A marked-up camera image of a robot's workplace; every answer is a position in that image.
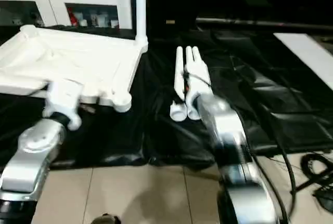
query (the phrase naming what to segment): black cable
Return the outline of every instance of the black cable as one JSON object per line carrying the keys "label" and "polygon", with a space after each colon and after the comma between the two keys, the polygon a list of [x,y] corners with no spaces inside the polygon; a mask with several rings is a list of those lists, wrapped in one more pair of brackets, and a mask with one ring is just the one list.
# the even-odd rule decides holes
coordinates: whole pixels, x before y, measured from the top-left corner
{"label": "black cable", "polygon": [[266,173],[266,171],[264,170],[264,168],[259,163],[258,158],[257,158],[257,156],[256,156],[255,153],[252,153],[252,157],[253,157],[254,162],[258,166],[259,170],[264,175],[266,181],[270,185],[270,188],[272,189],[272,191],[273,191],[273,193],[274,193],[274,195],[275,195],[275,197],[277,199],[277,202],[278,202],[278,204],[280,206],[281,213],[282,213],[282,220],[280,220],[280,223],[281,224],[287,224],[288,221],[289,221],[289,217],[288,217],[288,214],[287,214],[287,211],[286,211],[286,206],[285,206],[285,204],[284,204],[284,202],[283,202],[283,200],[281,198],[281,195],[279,194],[277,188],[274,186],[273,182],[271,181],[270,177],[268,176],[268,174]]}

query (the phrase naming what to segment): white plastic tray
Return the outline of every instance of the white plastic tray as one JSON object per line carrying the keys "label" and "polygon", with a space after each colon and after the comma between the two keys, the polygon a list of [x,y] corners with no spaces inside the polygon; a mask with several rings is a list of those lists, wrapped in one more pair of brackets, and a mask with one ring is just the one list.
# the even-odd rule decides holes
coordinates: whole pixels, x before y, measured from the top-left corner
{"label": "white plastic tray", "polygon": [[[134,40],[23,26],[0,46],[0,93],[27,95],[60,78],[84,85],[81,102],[131,108],[129,90],[146,49]],[[40,91],[33,96],[45,97]]]}

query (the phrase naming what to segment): bottle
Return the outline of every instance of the bottle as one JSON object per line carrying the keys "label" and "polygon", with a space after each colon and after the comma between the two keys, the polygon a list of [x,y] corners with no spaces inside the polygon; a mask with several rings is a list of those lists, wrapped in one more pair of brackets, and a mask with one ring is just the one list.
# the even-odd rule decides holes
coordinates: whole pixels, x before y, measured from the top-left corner
{"label": "bottle", "polygon": [[79,22],[78,22],[77,18],[74,16],[72,9],[68,8],[67,11],[68,11],[69,19],[71,21],[72,26],[78,26]]}

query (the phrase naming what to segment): white vertical pole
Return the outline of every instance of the white vertical pole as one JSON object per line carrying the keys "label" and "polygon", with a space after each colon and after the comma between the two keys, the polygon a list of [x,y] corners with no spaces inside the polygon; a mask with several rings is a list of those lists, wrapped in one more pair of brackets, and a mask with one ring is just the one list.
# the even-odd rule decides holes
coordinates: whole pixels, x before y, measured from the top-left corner
{"label": "white vertical pole", "polygon": [[140,44],[148,43],[146,34],[146,0],[136,0],[136,38]]}

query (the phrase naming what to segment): black plastic sheet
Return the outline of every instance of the black plastic sheet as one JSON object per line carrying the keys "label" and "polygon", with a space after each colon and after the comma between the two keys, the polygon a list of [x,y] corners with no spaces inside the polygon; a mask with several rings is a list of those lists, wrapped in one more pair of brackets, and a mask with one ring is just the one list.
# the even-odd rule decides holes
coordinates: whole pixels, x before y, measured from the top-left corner
{"label": "black plastic sheet", "polygon": [[[126,31],[60,28],[133,37]],[[200,169],[213,164],[213,144],[202,123],[176,123],[169,116],[176,48],[187,45],[199,47],[214,93],[241,114],[253,152],[278,154],[275,139],[288,153],[333,148],[333,91],[271,32],[192,31],[149,39],[131,88],[131,110],[120,114],[96,105],[81,107],[83,124],[69,134],[53,168],[149,163]],[[0,105],[14,98],[1,95]],[[0,109],[0,165],[14,154],[19,134],[41,117],[42,99],[18,98],[14,107]]]}

